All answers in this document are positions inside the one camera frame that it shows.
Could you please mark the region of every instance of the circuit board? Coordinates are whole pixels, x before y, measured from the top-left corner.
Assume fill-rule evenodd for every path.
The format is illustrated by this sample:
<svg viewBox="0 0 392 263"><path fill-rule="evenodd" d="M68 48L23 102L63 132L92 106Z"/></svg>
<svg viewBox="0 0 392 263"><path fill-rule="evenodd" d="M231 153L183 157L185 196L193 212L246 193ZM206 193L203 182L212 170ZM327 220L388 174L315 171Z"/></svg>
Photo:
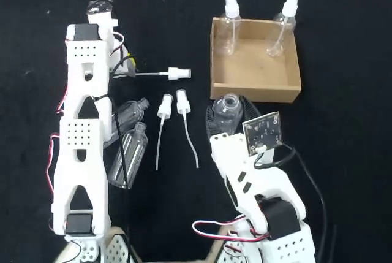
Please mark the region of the circuit board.
<svg viewBox="0 0 392 263"><path fill-rule="evenodd" d="M281 118L279 112L269 113L243 122L249 156L257 154L257 148L265 145L267 149L282 144Z"/></svg>

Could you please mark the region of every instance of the plastic bottle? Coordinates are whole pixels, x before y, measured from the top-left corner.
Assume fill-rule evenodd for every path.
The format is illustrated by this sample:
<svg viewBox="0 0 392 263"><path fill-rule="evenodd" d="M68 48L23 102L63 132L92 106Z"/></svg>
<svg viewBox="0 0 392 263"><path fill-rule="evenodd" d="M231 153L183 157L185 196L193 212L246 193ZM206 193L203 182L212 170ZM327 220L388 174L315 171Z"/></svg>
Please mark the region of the plastic bottle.
<svg viewBox="0 0 392 263"><path fill-rule="evenodd" d="M274 18L274 25L267 35L266 51L272 57L280 56L284 52L287 38L295 29L295 14L298 0L286 0L282 12Z"/></svg>
<svg viewBox="0 0 392 263"><path fill-rule="evenodd" d="M243 106L236 94L229 93L214 102L213 112L221 131L232 135L243 116Z"/></svg>
<svg viewBox="0 0 392 263"><path fill-rule="evenodd" d="M237 0L226 0L225 13L220 18L215 37L215 51L220 55L232 55L235 51L241 25Z"/></svg>
<svg viewBox="0 0 392 263"><path fill-rule="evenodd" d="M125 167L128 181L128 189L134 183L137 170L139 169L141 159L147 147L147 136L145 134L147 125L138 122L135 129L124 134L122 145L124 147ZM124 178L123 159L121 157L121 150L119 149L113 165L108 174L108 181L119 188L126 188Z"/></svg>
<svg viewBox="0 0 392 263"><path fill-rule="evenodd" d="M117 109L118 122L120 124L121 134L124 134L126 131L131 130L136 122L139 122L143 119L144 110L149 107L149 102L147 99L143 98L137 102L129 101L120 106ZM117 126L115 121L115 116L111 116L111 137L110 140L104 142L104 148L111 145L113 142L118 140Z"/></svg>

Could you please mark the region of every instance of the cardboard box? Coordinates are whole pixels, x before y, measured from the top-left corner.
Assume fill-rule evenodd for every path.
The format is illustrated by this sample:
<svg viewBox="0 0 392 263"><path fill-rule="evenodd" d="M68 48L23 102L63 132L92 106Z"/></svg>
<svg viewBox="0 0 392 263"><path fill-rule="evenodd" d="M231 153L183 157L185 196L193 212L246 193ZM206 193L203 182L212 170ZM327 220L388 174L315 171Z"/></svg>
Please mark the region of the cardboard box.
<svg viewBox="0 0 392 263"><path fill-rule="evenodd" d="M211 99L235 93L254 102L293 102L301 92L294 35L284 45L284 54L272 58L265 51L265 36L276 25L243 19L234 54L222 56L214 52L218 22L213 18L210 37Z"/></svg>

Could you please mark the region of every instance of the white robotic arm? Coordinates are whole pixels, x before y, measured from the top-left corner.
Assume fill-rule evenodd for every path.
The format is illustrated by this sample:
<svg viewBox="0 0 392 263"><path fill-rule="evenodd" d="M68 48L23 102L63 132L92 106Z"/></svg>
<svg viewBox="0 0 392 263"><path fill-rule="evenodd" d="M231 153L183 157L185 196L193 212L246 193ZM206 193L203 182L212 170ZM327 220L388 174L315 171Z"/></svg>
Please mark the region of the white robotic arm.
<svg viewBox="0 0 392 263"><path fill-rule="evenodd" d="M67 241L78 240L101 250L105 260L105 236L111 226L108 214L108 181L103 162L103 143L111 137L111 102L107 96L110 71L127 55L123 40L113 27L111 12L88 12L90 24L67 28L67 96L60 120L60 150L54 175L53 230ZM134 64L122 63L118 72L134 71ZM87 98L94 101L99 117L81 119L79 112ZM85 188L92 209L70 207L78 186Z"/></svg>
<svg viewBox="0 0 392 263"><path fill-rule="evenodd" d="M241 220L233 224L239 237L254 238L251 228L258 234L271 232L271 228L276 229L279 209L276 207L266 215L267 209L263 209L262 200L281 199L288 202L295 211L295 219L298 223L296 231L288 230L284 236L275 235L256 243L242 243L247 260L250 263L315 262L315 248L310 227L303 222L306 209L287 174L276 167L255 169L254 162L257 155L249 157L243 134L232 136L219 134L212 136L210 142L213 160L225 181L232 201L236 209L249 220ZM260 161L271 163L273 156L274 149L265 151Z"/></svg>

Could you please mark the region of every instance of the black tablecloth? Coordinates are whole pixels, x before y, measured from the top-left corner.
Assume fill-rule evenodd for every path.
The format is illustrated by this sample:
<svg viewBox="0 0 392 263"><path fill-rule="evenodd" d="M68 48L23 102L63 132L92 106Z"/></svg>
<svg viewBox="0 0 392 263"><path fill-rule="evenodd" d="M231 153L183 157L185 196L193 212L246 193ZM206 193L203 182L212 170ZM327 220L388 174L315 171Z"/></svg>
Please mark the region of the black tablecloth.
<svg viewBox="0 0 392 263"><path fill-rule="evenodd" d="M0 0L1 262L51 262L64 246L48 228L52 196L44 171L48 137L58 132L54 109L66 85L66 27L86 21L88 1ZM284 1L238 0L241 16L256 19L272 18ZM192 232L192 221L236 215L204 125L211 104L211 18L223 12L224 0L114 5L141 72L191 68L192 79L123 78L113 84L117 104L146 97L151 106L145 115L149 145L130 191L130 214L124 215L124 200L110 186L111 220L124 227L127 216L144 261L202 259L211 242ZM330 233L337 225L334 262L386 262L391 256L391 19L390 0L300 0L296 41L303 91L293 104L258 105L263 113L281 111L285 141L303 155L325 195ZM192 107L189 131L200 169L173 106L155 172L157 108L164 93L179 88ZM115 151L105 153L107 167ZM307 207L317 247L320 202L297 162L285 171Z"/></svg>

